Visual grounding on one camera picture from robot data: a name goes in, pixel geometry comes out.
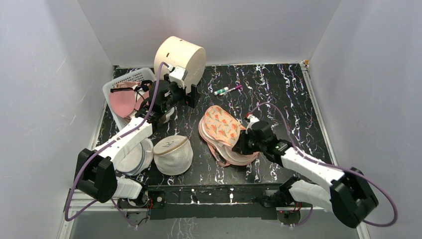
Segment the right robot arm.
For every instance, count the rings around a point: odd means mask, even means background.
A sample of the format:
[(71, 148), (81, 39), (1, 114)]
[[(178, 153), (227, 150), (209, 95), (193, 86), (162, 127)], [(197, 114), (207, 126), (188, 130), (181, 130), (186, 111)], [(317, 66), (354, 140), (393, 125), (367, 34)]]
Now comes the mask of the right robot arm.
[(311, 180), (291, 177), (273, 194), (263, 193), (260, 203), (265, 207), (303, 202), (332, 212), (344, 225), (355, 228), (379, 205), (369, 183), (356, 176), (358, 169), (344, 172), (333, 165), (323, 166), (321, 160), (307, 160), (307, 154), (297, 152), (289, 141), (278, 139), (265, 121), (241, 130), (232, 150), (242, 155), (261, 152), (269, 161)]

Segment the pink black bra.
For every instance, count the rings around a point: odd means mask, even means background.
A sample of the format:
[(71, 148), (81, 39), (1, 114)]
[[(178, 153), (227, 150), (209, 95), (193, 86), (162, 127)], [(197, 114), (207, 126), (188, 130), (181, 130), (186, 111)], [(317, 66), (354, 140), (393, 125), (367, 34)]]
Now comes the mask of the pink black bra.
[(141, 108), (141, 104), (149, 98), (149, 90), (152, 87), (151, 80), (140, 82), (125, 81), (116, 84), (108, 91), (109, 106), (114, 113), (126, 119)]

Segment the floral mesh laundry bag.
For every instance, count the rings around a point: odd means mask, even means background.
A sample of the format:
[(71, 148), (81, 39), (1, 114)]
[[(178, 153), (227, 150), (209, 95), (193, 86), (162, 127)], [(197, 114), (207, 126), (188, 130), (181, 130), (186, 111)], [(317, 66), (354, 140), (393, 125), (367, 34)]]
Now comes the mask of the floral mesh laundry bag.
[(246, 166), (258, 157), (258, 152), (242, 155), (232, 151), (240, 132), (245, 129), (237, 119), (218, 105), (213, 105), (205, 111), (198, 126), (201, 138), (222, 167)]

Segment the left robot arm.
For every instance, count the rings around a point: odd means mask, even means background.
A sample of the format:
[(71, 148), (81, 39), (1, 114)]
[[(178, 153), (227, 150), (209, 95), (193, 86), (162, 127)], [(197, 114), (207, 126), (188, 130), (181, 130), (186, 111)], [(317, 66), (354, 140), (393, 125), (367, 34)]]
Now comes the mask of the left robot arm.
[(163, 123), (171, 108), (179, 102), (194, 108), (199, 98), (195, 84), (188, 92), (176, 82), (155, 81), (147, 100), (118, 134), (100, 147), (85, 148), (79, 153), (72, 189), (79, 189), (101, 203), (111, 198), (127, 198), (136, 207), (145, 206), (149, 195), (142, 190), (142, 185), (130, 178), (118, 177), (115, 171), (123, 159)]

